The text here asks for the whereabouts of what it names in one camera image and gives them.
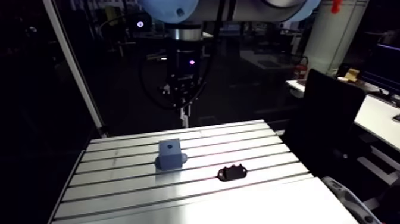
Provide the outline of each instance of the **fire extinguisher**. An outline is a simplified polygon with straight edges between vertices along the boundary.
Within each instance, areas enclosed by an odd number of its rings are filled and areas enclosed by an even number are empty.
[[[300,60],[299,64],[295,67],[295,78],[296,79],[305,79],[305,75],[307,74],[308,70],[308,58],[303,56]]]

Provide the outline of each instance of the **aluminum table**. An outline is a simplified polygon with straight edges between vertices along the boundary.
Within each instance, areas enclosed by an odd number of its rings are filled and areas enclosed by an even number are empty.
[[[182,169],[154,166],[180,139]],[[217,172],[242,164],[247,177]],[[71,223],[357,223],[263,120],[94,139],[49,220]]]

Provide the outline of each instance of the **black object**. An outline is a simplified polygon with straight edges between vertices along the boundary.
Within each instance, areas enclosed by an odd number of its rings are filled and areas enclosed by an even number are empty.
[[[305,86],[302,105],[289,121],[283,140],[315,175],[331,175],[341,167],[331,162],[343,158],[337,149],[347,144],[365,92],[314,69]]]
[[[395,122],[400,122],[400,114],[393,117]]]
[[[220,181],[232,181],[236,179],[245,178],[247,176],[247,169],[241,164],[238,166],[232,165],[231,167],[224,167],[218,171],[218,179]]]
[[[378,44],[358,77],[389,91],[389,98],[392,94],[400,95],[399,61],[400,48]]]

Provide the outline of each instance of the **office chair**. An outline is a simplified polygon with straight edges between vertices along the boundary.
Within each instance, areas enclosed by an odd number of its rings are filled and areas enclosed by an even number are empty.
[[[334,176],[343,158],[337,149],[347,143],[365,92],[314,69],[305,86],[302,105],[282,139],[313,174]]]

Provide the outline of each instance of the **metal frame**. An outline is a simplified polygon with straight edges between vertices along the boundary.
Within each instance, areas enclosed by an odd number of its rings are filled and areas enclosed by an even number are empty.
[[[82,72],[78,66],[76,58],[73,55],[68,37],[66,33],[64,33],[62,22],[58,16],[58,10],[54,6],[53,0],[43,0],[43,4],[45,5],[47,15],[49,16],[58,42],[60,43],[62,52],[64,53],[65,59],[68,62],[68,66],[71,69],[72,75],[83,97],[83,100],[85,101],[86,107],[89,110],[90,116],[92,117],[93,122],[95,123],[95,126],[101,137],[106,138],[107,134],[103,133],[102,131],[102,128],[104,126],[103,121],[94,103],[93,97],[90,94],[90,90],[85,82],[85,78],[82,76]]]

